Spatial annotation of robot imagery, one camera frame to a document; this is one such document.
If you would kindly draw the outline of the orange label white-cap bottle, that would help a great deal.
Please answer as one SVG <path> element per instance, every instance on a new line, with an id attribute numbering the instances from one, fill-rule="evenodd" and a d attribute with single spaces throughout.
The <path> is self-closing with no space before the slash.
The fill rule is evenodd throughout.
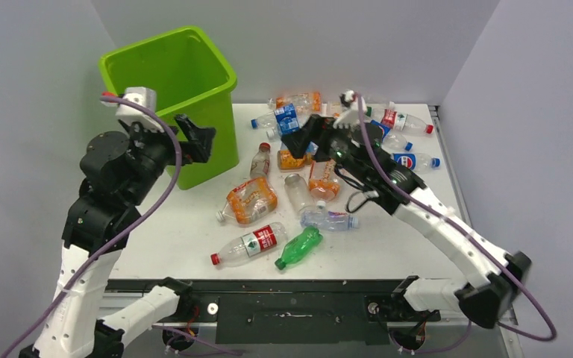
<path id="1" fill-rule="evenodd" d="M 315 200 L 330 202 L 339 195 L 341 183 L 335 173 L 335 168 L 334 160 L 311 163 L 308 189 Z"/>

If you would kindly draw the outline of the green plastic bin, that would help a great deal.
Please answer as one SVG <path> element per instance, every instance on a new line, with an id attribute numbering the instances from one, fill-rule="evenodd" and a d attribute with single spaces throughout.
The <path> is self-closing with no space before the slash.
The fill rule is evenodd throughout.
<path id="1" fill-rule="evenodd" d="M 155 91 L 156 114 L 178 129 L 180 189 L 238 164 L 231 99 L 237 75 L 203 30 L 185 26 L 118 48 L 102 55 L 98 67 L 108 92 Z"/>

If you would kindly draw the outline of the small clear blue-cap bottle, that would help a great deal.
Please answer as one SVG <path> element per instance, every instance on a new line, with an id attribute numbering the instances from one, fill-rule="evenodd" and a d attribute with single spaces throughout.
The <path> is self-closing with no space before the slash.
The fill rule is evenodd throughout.
<path id="1" fill-rule="evenodd" d="M 325 208 L 306 210 L 300 216 L 302 227 L 314 227 L 318 230 L 343 232 L 360 228 L 360 221 L 349 213 L 328 211 Z"/>

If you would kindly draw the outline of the green plastic bottle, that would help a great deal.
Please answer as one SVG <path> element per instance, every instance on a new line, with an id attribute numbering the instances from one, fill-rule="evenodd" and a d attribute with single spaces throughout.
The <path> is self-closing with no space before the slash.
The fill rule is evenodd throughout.
<path id="1" fill-rule="evenodd" d="M 288 241 L 282 254 L 274 262 L 278 270 L 284 270 L 288 266 L 302 261 L 323 240 L 323 235 L 316 227 L 306 227 L 303 231 Z"/>

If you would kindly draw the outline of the red label clear bottle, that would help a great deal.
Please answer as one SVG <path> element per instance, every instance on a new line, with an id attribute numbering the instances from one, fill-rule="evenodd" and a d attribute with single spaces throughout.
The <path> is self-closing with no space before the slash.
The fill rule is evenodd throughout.
<path id="1" fill-rule="evenodd" d="M 280 222 L 272 222 L 232 239 L 220 251 L 211 254 L 210 261 L 213 266 L 217 267 L 242 266 L 277 248 L 287 239 L 284 225 Z"/>

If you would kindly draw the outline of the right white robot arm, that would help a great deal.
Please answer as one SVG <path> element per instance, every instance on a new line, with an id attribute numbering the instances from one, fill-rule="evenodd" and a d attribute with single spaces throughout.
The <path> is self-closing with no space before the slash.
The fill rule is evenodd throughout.
<path id="1" fill-rule="evenodd" d="M 492 329 L 519 295 L 532 266 L 521 251 L 510 253 L 475 233 L 440 201 L 411 169 L 381 147 L 383 131 L 365 125 L 374 166 L 359 128 L 335 128 L 334 118 L 313 115 L 306 125 L 281 136 L 291 155 L 301 158 L 310 144 L 316 156 L 332 159 L 376 192 L 373 201 L 391 216 L 416 229 L 462 272 L 463 279 L 416 278 L 392 299 L 393 312 L 411 319 L 420 311 L 461 312 L 479 327 Z"/>

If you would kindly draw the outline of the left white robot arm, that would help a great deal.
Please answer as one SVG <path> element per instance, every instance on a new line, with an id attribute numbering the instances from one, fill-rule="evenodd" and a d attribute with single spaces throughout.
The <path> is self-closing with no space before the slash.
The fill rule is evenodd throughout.
<path id="1" fill-rule="evenodd" d="M 167 131 L 140 122 L 90 140 L 80 167 L 78 199 L 63 229 L 54 300 L 41 334 L 21 357 L 120 357 L 128 330 L 98 318 L 110 271 L 145 216 L 138 208 L 168 166 L 206 163 L 216 129 L 177 115 Z"/>

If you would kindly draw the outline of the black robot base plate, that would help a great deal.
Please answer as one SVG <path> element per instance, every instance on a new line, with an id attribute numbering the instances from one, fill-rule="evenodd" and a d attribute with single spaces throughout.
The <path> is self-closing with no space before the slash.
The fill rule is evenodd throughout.
<path id="1" fill-rule="evenodd" d="M 385 345 L 388 326 L 402 332 L 438 313 L 402 300 L 400 280 L 198 280 L 181 308 L 163 319 L 216 326 L 219 344 Z"/>

